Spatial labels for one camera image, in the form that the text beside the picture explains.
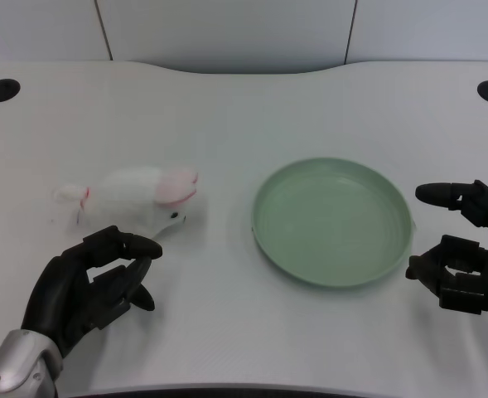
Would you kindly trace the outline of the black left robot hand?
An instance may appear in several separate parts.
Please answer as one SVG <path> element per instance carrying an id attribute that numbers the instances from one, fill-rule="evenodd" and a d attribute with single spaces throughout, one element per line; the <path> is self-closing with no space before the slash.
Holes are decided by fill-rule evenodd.
<path id="1" fill-rule="evenodd" d="M 155 309 L 143 279 L 162 257 L 154 240 L 107 227 L 54 257 L 31 292 L 22 328 L 48 337 L 66 357 L 93 329 L 133 305 Z"/>

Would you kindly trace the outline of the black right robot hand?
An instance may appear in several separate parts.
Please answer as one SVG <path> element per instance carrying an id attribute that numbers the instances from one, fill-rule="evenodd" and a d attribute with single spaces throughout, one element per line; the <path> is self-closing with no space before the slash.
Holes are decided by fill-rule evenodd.
<path id="1" fill-rule="evenodd" d="M 479 180 L 423 184 L 416 188 L 415 197 L 459 211 L 472 225 L 488 229 L 488 186 Z M 488 312 L 488 248 L 476 241 L 443 235 L 429 251 L 409 257 L 405 276 L 434 294 L 440 308 L 477 315 Z"/>

